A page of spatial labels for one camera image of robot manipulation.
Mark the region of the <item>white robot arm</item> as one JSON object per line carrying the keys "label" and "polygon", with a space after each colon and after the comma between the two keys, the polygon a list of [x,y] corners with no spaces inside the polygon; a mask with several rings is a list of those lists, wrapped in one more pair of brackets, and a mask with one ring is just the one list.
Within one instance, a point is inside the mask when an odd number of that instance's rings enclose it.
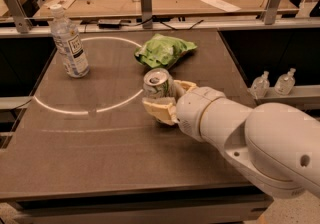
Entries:
{"label": "white robot arm", "polygon": [[191,82],[144,81],[146,111],[212,145],[248,181],[276,198],[320,197],[320,122],[280,103],[250,108]]}

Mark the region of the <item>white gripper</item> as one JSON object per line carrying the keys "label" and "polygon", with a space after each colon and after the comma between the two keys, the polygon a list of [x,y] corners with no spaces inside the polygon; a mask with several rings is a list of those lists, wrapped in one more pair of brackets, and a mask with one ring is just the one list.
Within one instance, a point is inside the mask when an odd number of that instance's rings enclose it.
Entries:
{"label": "white gripper", "polygon": [[197,88],[197,84],[190,81],[175,80],[174,86],[179,98],[177,105],[173,97],[144,97],[142,103],[146,112],[161,123],[170,126],[178,123],[184,134],[203,142],[200,133],[202,115],[211,103],[226,95],[210,87]]}

